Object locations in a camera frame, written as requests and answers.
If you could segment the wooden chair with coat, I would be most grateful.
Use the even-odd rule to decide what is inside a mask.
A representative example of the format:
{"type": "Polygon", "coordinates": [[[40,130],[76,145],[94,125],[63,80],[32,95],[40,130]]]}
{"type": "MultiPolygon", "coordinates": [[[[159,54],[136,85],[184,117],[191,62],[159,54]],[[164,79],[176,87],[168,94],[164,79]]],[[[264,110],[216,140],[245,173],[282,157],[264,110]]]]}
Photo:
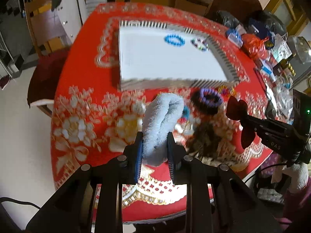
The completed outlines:
{"type": "Polygon", "coordinates": [[[71,45],[56,12],[51,11],[52,0],[33,0],[25,3],[28,30],[39,57],[71,45]]]}

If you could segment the wooden chair behind table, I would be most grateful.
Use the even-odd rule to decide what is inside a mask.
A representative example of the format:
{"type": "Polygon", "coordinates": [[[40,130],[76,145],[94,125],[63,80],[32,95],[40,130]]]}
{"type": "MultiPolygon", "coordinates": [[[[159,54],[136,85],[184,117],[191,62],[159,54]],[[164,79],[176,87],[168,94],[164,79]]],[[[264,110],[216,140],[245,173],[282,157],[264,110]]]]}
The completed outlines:
{"type": "Polygon", "coordinates": [[[175,0],[174,8],[199,16],[207,16],[214,0],[175,0]]]}

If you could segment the dark red seat cushion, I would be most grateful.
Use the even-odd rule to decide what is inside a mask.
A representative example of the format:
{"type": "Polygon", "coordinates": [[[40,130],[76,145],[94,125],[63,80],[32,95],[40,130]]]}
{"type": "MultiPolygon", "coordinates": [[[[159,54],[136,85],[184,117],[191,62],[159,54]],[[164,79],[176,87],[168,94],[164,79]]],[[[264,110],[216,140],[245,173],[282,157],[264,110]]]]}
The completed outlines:
{"type": "Polygon", "coordinates": [[[28,87],[29,107],[47,105],[54,100],[69,50],[69,48],[63,48],[39,58],[28,87]]]}

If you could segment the leopard print bow scrunchie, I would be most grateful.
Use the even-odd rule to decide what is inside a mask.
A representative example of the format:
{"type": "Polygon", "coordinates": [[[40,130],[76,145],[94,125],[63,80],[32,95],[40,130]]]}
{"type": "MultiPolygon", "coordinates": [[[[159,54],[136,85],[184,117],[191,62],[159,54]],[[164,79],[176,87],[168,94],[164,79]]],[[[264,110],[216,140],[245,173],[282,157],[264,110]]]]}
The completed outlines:
{"type": "Polygon", "coordinates": [[[193,135],[186,141],[188,154],[199,159],[217,159],[221,155],[222,146],[226,145],[226,140],[216,134],[213,126],[209,123],[201,123],[194,131],[193,135]]]}

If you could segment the striped white jewelry tray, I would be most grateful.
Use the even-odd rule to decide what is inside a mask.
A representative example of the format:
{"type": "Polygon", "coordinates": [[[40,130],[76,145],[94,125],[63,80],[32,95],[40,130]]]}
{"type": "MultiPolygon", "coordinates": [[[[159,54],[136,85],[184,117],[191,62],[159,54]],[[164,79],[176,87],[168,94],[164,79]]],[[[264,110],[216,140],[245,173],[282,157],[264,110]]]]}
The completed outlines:
{"type": "Polygon", "coordinates": [[[240,79],[209,34],[156,21],[120,21],[120,90],[235,87],[240,79]]]}

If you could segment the red plastic bag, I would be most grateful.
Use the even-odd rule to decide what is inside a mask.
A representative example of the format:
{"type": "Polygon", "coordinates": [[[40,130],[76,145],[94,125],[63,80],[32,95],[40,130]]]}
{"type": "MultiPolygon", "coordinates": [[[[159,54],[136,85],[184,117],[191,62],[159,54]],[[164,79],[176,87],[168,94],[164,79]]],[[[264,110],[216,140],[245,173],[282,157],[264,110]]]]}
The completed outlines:
{"type": "Polygon", "coordinates": [[[242,47],[251,59],[268,59],[269,52],[265,47],[265,43],[269,40],[268,37],[260,39],[254,34],[243,34],[241,39],[243,41],[242,47]]]}

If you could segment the red floral tablecloth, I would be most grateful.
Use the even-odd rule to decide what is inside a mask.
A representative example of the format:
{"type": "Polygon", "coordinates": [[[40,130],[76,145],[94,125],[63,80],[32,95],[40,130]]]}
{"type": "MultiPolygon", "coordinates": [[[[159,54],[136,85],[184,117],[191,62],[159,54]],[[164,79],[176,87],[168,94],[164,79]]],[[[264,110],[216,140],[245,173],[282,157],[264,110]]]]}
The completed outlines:
{"type": "MultiPolygon", "coordinates": [[[[58,189],[78,167],[107,163],[132,144],[145,108],[166,91],[184,98],[190,116],[180,119],[174,137],[184,145],[186,136],[201,121],[212,120],[216,131],[227,142],[221,148],[221,161],[241,178],[258,168],[272,153],[256,137],[244,151],[240,146],[241,126],[229,121],[223,110],[216,117],[199,114],[188,88],[132,90],[121,92],[119,84],[118,31],[121,20],[151,20],[177,24],[209,34],[227,54],[240,79],[235,89],[220,87],[224,100],[234,95],[248,104],[248,113],[264,118],[267,105],[262,81],[254,62],[226,37],[226,27],[182,10],[142,3],[104,3],[97,6],[80,30],[63,67],[52,113],[51,158],[55,188],[58,189]]],[[[222,162],[207,163],[217,166],[222,162]]],[[[160,167],[142,165],[135,186],[124,185],[124,222],[160,221],[186,209],[186,186],[175,186],[166,163],[160,167]]]]}

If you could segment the blue medicine box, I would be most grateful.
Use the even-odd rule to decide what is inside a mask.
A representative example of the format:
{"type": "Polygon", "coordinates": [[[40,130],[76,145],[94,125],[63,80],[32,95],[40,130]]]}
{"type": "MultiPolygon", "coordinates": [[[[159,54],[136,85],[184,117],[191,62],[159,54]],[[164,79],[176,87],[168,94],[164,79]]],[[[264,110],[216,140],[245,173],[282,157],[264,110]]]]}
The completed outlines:
{"type": "Polygon", "coordinates": [[[260,59],[259,62],[260,62],[259,68],[262,71],[264,71],[270,77],[275,76],[273,73],[273,68],[265,60],[260,59]]]}

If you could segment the white fluffy scrunchie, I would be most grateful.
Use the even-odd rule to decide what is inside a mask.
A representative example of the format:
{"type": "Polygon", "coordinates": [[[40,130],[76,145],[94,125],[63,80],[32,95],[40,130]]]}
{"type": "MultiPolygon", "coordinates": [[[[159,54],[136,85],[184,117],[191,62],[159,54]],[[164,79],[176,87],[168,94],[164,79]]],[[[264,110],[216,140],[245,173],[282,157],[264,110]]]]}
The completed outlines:
{"type": "Polygon", "coordinates": [[[167,135],[174,130],[183,108],[183,97],[173,93],[160,93],[148,105],[142,121],[144,164],[158,167],[167,160],[167,135]]]}

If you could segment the blue tissue pack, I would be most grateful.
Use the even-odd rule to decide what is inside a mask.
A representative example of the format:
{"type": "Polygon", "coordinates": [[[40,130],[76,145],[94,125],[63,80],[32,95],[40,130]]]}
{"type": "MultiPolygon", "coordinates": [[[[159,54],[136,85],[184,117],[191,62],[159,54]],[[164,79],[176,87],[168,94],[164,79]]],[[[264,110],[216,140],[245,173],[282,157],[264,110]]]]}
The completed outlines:
{"type": "Polygon", "coordinates": [[[239,49],[242,47],[243,45],[243,41],[241,36],[239,35],[239,33],[235,30],[235,29],[228,29],[226,31],[226,38],[232,42],[236,47],[238,47],[239,49]]]}

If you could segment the dark blue cap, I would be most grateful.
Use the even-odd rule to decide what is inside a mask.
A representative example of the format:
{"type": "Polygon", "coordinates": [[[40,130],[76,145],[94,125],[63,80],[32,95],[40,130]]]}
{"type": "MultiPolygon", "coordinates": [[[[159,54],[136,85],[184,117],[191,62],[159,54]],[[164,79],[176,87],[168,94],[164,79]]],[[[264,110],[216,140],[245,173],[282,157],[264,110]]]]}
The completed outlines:
{"type": "Polygon", "coordinates": [[[261,40],[267,38],[267,41],[264,42],[265,48],[271,50],[275,46],[274,34],[266,28],[266,26],[253,18],[250,18],[248,21],[248,33],[255,34],[261,40]]]}

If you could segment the red velvet bow clip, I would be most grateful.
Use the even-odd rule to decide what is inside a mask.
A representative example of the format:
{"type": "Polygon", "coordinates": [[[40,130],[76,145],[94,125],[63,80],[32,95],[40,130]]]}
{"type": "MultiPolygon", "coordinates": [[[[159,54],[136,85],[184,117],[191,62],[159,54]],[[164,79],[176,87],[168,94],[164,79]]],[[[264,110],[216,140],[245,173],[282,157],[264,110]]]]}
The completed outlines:
{"type": "Polygon", "coordinates": [[[246,149],[256,137],[254,128],[249,124],[248,105],[244,100],[237,100],[231,96],[227,103],[226,116],[242,125],[241,146],[246,149]]]}

